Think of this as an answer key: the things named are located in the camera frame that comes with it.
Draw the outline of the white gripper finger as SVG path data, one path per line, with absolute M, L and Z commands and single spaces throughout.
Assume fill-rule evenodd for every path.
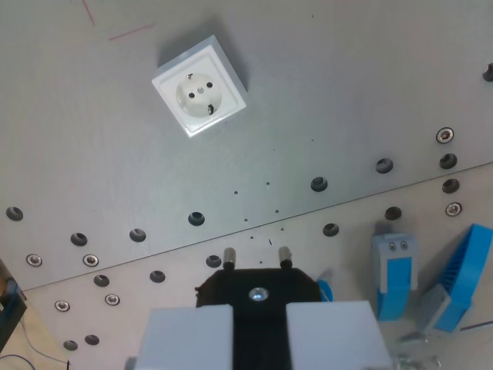
M 304 302 L 287 305 L 293 369 L 392 369 L 370 303 Z
M 151 311 L 136 358 L 136 369 L 232 367 L 231 306 L 160 308 Z

